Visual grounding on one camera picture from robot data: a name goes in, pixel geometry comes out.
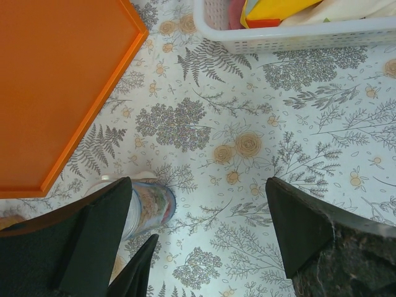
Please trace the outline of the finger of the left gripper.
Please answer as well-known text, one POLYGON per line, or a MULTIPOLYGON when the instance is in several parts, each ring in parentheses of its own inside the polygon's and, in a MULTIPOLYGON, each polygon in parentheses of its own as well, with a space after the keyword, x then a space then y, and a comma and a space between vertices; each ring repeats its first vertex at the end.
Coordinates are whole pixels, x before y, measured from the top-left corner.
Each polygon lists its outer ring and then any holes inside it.
POLYGON ((159 235, 154 234, 142 245, 134 257, 108 287, 107 296, 145 297, 147 294, 150 263, 159 235))

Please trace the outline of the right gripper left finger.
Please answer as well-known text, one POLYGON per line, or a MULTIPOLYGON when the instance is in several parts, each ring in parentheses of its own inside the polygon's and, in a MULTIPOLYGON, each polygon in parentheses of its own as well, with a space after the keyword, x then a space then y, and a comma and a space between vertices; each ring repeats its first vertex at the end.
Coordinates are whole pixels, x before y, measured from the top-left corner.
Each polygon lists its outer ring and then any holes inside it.
POLYGON ((121 178, 1 230, 1 296, 106 296, 131 194, 121 178))

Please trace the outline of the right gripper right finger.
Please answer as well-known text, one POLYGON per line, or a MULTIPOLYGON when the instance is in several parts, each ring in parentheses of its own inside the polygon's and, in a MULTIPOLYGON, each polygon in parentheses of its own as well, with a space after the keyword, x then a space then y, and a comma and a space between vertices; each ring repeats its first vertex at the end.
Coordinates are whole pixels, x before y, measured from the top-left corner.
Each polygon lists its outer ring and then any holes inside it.
POLYGON ((395 227, 276 177, 267 180, 265 191, 296 296, 395 296, 395 227))

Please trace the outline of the tall yellow canister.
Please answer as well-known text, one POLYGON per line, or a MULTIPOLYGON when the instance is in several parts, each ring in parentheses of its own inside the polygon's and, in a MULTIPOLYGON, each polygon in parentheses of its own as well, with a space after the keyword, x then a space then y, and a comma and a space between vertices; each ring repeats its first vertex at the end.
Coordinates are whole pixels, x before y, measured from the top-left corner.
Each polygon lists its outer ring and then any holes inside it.
POLYGON ((121 241, 152 231, 168 223, 176 210, 176 198, 166 186, 132 182, 131 203, 121 241))

